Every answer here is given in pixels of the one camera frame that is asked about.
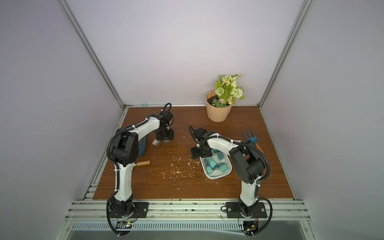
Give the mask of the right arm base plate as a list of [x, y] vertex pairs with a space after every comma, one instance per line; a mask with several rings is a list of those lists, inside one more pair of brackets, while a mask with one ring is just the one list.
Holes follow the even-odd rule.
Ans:
[[256, 202], [252, 206], [246, 206], [239, 202], [226, 202], [225, 209], [227, 218], [239, 219], [239, 218], [267, 218], [267, 210], [262, 202]]

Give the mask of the brown plug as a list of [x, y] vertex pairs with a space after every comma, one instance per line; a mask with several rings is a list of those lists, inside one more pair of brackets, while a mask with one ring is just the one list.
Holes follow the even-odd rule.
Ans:
[[162, 142], [160, 140], [156, 140], [156, 139], [152, 142], [152, 145], [154, 145], [155, 147], [159, 147], [161, 144], [162, 144]]

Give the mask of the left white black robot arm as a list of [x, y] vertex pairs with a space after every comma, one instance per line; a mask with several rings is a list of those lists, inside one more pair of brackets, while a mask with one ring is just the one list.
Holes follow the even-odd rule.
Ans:
[[124, 237], [128, 231], [119, 231], [112, 224], [111, 218], [127, 218], [138, 215], [133, 203], [132, 171], [139, 156], [139, 142], [154, 132], [156, 141], [170, 142], [174, 139], [174, 130], [170, 128], [174, 119], [172, 104], [167, 103], [159, 114], [148, 115], [142, 122], [129, 128], [120, 128], [111, 138], [106, 156], [115, 166], [115, 191], [106, 203], [107, 221], [117, 237]]

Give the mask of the green artificial flower plant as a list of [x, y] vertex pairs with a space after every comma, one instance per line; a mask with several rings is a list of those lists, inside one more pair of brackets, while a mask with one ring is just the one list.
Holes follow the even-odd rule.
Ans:
[[211, 105], [225, 108], [237, 104], [237, 100], [244, 100], [244, 89], [238, 85], [242, 74], [222, 75], [215, 84], [215, 97]]

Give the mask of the teal plug top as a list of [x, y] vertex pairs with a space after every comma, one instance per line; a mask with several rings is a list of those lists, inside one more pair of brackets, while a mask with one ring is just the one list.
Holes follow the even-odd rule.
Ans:
[[208, 174], [208, 175], [211, 175], [211, 174], [213, 173], [213, 169], [212, 169], [212, 167], [209, 166], [209, 165], [206, 165], [206, 171], [207, 171], [207, 174]]

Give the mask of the dark teal storage tray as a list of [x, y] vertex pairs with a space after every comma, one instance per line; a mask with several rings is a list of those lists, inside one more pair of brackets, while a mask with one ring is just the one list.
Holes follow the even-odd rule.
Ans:
[[147, 137], [144, 136], [139, 140], [139, 153], [138, 158], [143, 157], [146, 154]]

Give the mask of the white oval storage tray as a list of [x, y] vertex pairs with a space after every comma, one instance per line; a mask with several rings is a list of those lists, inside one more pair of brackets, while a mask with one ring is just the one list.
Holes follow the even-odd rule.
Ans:
[[209, 180], [217, 180], [229, 175], [232, 172], [232, 164], [229, 156], [225, 153], [213, 149], [212, 156], [207, 158], [200, 157], [203, 171]]

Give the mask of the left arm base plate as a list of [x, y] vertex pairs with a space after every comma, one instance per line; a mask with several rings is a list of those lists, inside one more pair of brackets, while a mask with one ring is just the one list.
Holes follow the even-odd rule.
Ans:
[[146, 218], [148, 209], [148, 202], [111, 201], [107, 206], [107, 216], [109, 218]]

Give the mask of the teal plug lone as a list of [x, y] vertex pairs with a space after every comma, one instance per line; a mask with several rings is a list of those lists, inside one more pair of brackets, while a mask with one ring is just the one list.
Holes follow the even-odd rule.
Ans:
[[222, 152], [217, 153], [218, 159], [221, 161], [224, 158], [224, 154]]

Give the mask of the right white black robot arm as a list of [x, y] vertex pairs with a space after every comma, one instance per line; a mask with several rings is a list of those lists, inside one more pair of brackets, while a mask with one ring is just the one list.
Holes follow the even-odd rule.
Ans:
[[263, 231], [273, 217], [273, 205], [267, 198], [258, 197], [258, 191], [271, 173], [271, 165], [265, 154], [257, 149], [251, 140], [235, 141], [216, 132], [203, 128], [194, 129], [189, 125], [190, 134], [196, 143], [191, 148], [193, 159], [210, 157], [213, 150], [227, 155], [238, 177], [242, 181], [241, 194], [236, 202], [227, 202], [221, 211], [227, 218], [241, 219], [242, 233], [254, 237]]

